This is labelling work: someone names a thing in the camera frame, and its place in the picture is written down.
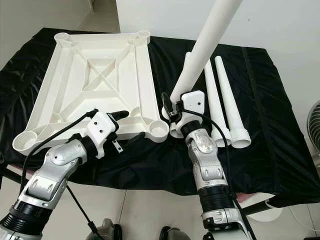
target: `white pole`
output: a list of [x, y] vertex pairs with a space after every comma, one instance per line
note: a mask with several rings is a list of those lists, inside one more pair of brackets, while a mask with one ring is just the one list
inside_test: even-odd
[[[210, 59], [204, 67], [204, 75], [211, 119], [221, 128], [226, 138], [227, 144], [230, 145], [231, 135], [229, 129], [226, 126], [224, 114], [222, 112], [214, 72], [212, 70]], [[225, 143], [220, 132], [213, 125], [211, 137], [219, 148], [225, 147]]]
[[180, 95], [191, 91], [207, 61], [214, 52], [242, 0], [215, 0], [181, 75], [171, 93], [170, 100], [180, 101]]
[[251, 139], [248, 131], [244, 128], [242, 123], [238, 107], [232, 93], [228, 76], [225, 70], [224, 63], [220, 56], [216, 56], [215, 59], [216, 71], [218, 73], [221, 94], [224, 103], [224, 109], [226, 118], [228, 120], [232, 147], [236, 149], [242, 149], [250, 145]]

